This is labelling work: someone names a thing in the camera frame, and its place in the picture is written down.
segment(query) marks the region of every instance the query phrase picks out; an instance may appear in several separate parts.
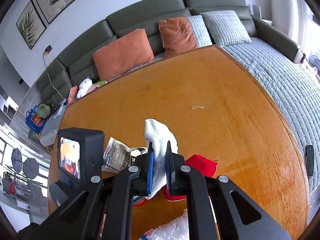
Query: blue button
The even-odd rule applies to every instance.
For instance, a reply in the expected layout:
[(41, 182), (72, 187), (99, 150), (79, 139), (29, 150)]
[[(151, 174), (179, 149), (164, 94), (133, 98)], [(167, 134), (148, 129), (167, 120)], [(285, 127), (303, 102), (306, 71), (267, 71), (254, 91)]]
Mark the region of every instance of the blue button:
[(67, 180), (67, 186), (68, 187), (72, 187), (73, 186), (73, 183), (70, 179)]

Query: black phone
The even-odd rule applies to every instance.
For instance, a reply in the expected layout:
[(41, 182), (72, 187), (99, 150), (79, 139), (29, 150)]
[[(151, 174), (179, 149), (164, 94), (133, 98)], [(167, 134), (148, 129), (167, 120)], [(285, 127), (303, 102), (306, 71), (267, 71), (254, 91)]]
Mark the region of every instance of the black phone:
[(313, 145), (306, 146), (306, 169), (307, 176), (312, 177), (315, 168), (315, 147)]

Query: white curtain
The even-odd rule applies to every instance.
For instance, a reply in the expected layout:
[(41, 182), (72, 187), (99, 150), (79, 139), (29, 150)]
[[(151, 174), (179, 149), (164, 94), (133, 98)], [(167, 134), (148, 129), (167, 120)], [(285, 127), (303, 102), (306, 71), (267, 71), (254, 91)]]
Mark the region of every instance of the white curtain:
[(304, 0), (271, 0), (273, 26), (297, 42), (307, 58), (312, 12)]

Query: umbrella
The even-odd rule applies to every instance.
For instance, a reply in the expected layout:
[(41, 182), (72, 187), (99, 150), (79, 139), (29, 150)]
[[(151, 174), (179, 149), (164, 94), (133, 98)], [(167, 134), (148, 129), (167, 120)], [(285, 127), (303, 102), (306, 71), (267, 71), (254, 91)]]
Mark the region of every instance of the umbrella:
[(11, 161), (13, 169), (16, 171), (16, 173), (19, 173), (22, 170), (22, 156), (19, 149), (13, 149)]
[(23, 163), (23, 174), (29, 178), (34, 179), (39, 174), (39, 163), (34, 158), (28, 158)]

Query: display screen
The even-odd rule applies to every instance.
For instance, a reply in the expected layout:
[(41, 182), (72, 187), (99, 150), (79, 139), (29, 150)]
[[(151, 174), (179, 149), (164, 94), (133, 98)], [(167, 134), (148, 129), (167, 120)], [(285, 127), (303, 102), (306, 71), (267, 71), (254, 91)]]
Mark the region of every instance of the display screen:
[(61, 137), (59, 165), (80, 179), (80, 144), (78, 142)]

